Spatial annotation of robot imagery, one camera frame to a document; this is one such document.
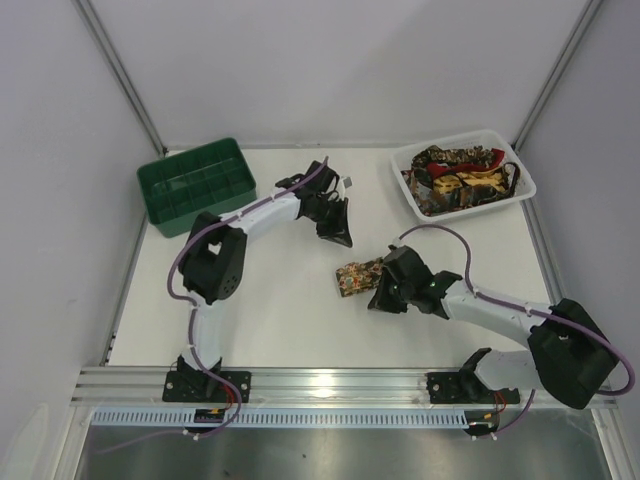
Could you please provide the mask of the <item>floral patterned tie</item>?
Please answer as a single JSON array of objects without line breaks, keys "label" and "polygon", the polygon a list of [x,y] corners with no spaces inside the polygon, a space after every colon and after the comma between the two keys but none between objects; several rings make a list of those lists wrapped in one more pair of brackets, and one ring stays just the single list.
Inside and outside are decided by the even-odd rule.
[{"label": "floral patterned tie", "polygon": [[335,279],[343,298],[375,290],[382,277],[383,258],[366,262],[350,262],[335,271]]}]

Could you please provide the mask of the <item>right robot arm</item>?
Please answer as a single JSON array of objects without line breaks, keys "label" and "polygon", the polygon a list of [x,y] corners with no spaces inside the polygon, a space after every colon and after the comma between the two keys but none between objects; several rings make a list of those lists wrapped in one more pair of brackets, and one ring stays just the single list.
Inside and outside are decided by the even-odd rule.
[{"label": "right robot arm", "polygon": [[472,354],[441,389],[446,401],[479,403],[506,389],[547,391],[555,400],[583,409],[599,393],[619,358],[580,304],[564,299],[546,307],[474,292],[459,274],[432,272],[408,246],[391,248],[369,309],[423,314],[473,324],[520,345],[502,352],[485,347]]}]

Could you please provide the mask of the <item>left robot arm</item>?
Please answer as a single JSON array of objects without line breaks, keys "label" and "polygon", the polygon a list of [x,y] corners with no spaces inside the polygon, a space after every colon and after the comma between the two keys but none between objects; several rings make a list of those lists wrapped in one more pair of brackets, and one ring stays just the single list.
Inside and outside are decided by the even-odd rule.
[{"label": "left robot arm", "polygon": [[280,180],[269,195],[245,207],[220,216],[198,215],[167,277],[169,295],[191,306],[179,370],[189,368],[207,381],[222,381],[224,330],[231,323],[227,303],[241,284],[251,242],[277,226],[307,218],[320,239],[353,246],[346,196],[351,185],[326,160],[314,161],[306,172]]}]

